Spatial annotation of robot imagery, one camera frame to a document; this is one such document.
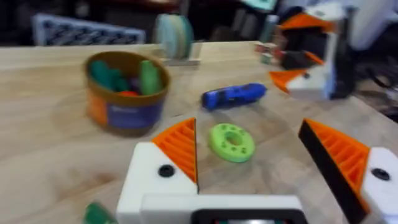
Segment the green 3d printed washer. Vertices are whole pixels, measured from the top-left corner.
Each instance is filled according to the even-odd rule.
[[[254,141],[243,128],[233,124],[217,124],[210,130],[209,145],[221,158],[245,162],[254,154]]]

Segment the orange container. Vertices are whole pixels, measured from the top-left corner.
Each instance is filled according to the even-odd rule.
[[[99,85],[91,76],[90,65],[104,61],[118,68],[126,78],[138,77],[140,62],[150,60],[158,69],[163,89],[154,95],[123,96]],[[87,80],[88,114],[102,128],[114,133],[140,136],[159,121],[170,85],[168,70],[156,59],[132,52],[101,52],[84,64]]]

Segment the orange ribbed pad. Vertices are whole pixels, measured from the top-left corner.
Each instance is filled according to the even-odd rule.
[[[296,16],[291,17],[282,25],[280,25],[280,28],[282,30],[300,29],[300,28],[309,28],[309,27],[322,27],[322,30],[324,32],[334,31],[334,25],[332,22],[323,21],[316,17],[310,16],[306,13],[297,14]]]
[[[295,77],[302,75],[306,70],[286,70],[280,72],[269,72],[269,75],[272,78],[275,86],[285,93],[289,93],[289,90],[286,87],[286,84],[294,79]]]
[[[197,182],[195,135],[195,118],[190,118],[173,125],[152,140],[194,183]]]
[[[369,211],[369,206],[361,196],[361,186],[370,148],[324,124],[310,119],[304,119],[304,121],[317,135],[362,206]]]

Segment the container label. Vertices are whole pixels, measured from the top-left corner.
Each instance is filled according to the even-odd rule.
[[[154,125],[162,113],[163,100],[149,106],[119,106],[106,104],[108,125],[117,128],[146,128]]]

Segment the wooden board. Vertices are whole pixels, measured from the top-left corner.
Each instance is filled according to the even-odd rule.
[[[93,200],[116,208],[135,143],[197,117],[201,194],[296,194],[310,223],[343,223],[329,188],[297,137],[309,117],[360,140],[398,152],[398,125],[359,99],[313,103],[276,89],[252,42],[206,43],[198,67],[170,67],[172,88],[160,126],[129,139],[104,133],[86,116],[83,61],[105,50],[148,52],[151,46],[0,49],[0,224],[81,223]],[[250,106],[208,113],[207,90],[261,82],[269,91]],[[207,147],[220,122],[249,131],[257,151],[232,164]]]

